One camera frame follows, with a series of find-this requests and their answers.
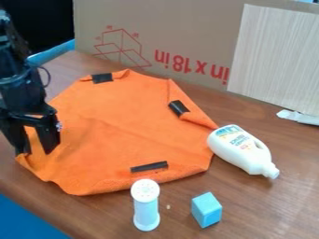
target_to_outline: black tape strip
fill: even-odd
[[[92,75],[92,80],[93,80],[94,84],[100,84],[103,82],[113,81],[112,73]]]
[[[169,108],[177,115],[177,117],[180,117],[185,112],[189,112],[189,109],[187,109],[184,104],[181,101],[171,101],[169,103]]]
[[[168,168],[167,161],[153,162],[150,164],[140,165],[131,168],[131,173],[143,172],[147,170],[154,170],[159,168]]]

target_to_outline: box diagram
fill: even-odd
[[[125,29],[110,30],[102,33],[102,44],[94,47],[98,53],[93,54],[128,67],[143,69],[152,64],[142,56],[142,44]]]

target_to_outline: orange towel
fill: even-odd
[[[62,142],[46,155],[34,129],[32,154],[16,160],[65,192],[87,195],[124,190],[140,178],[167,182],[205,171],[212,151],[206,138],[217,126],[170,79],[124,70],[113,81],[83,77],[54,98]],[[189,112],[168,107],[179,100]],[[168,169],[131,173],[142,164],[167,161]]]

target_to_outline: wooden table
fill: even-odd
[[[78,77],[119,69],[76,52],[45,66],[52,74],[49,98]],[[250,176],[214,156],[206,173],[161,185],[161,223],[153,232],[139,232],[128,190],[67,195],[15,163],[13,148],[1,135],[1,192],[76,238],[319,238],[319,129],[278,119],[281,108],[275,105],[177,83],[217,124],[238,124],[264,141],[281,170],[279,178]],[[190,214],[190,200],[207,190],[224,210],[220,223],[203,230]]]

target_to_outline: thread spool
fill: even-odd
[[[134,199],[133,223],[138,230],[149,232],[160,224],[159,214],[160,186],[151,179],[136,181],[131,187]]]

